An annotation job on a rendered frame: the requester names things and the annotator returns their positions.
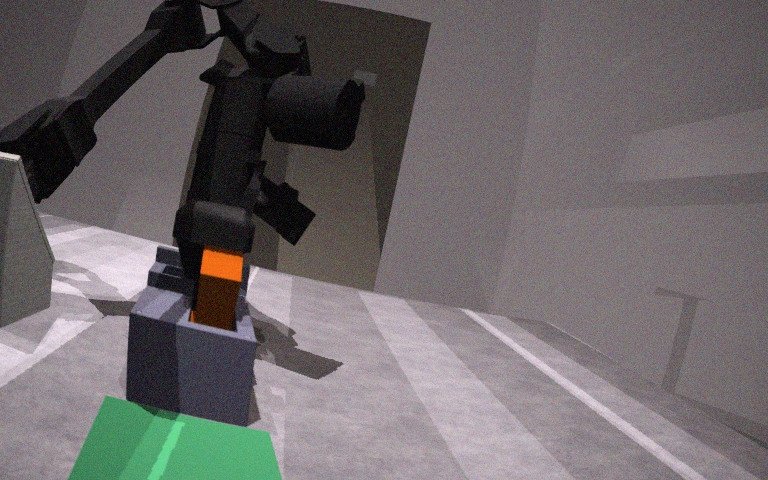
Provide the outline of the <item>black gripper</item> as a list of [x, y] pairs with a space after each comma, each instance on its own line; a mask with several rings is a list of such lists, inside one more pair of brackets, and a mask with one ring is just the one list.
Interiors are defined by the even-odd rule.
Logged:
[[205, 245], [251, 253], [255, 225], [239, 204], [260, 164], [263, 143], [238, 134], [202, 132], [191, 187], [173, 227], [184, 276], [195, 280], [192, 310], [197, 309]]

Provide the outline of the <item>orange l-shaped block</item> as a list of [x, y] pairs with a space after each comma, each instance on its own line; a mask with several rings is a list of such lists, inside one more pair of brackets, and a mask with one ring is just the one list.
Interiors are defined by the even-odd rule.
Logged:
[[241, 285], [243, 252], [205, 245], [191, 322], [231, 331]]

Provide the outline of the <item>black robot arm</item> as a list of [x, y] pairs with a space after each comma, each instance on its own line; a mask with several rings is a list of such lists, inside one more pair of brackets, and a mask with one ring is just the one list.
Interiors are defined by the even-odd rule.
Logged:
[[[206, 34], [201, 6], [216, 9], [220, 30]], [[345, 151], [355, 139], [364, 80], [312, 77], [303, 29], [273, 25], [247, 0], [165, 0], [145, 30], [67, 97], [46, 100], [0, 131], [0, 151], [21, 156], [35, 203], [47, 199], [97, 142], [96, 121], [167, 53], [202, 49], [227, 36], [248, 62], [220, 59], [199, 76], [215, 86], [203, 131]], [[255, 167], [240, 208], [255, 213], [293, 246], [316, 213], [299, 190]]]

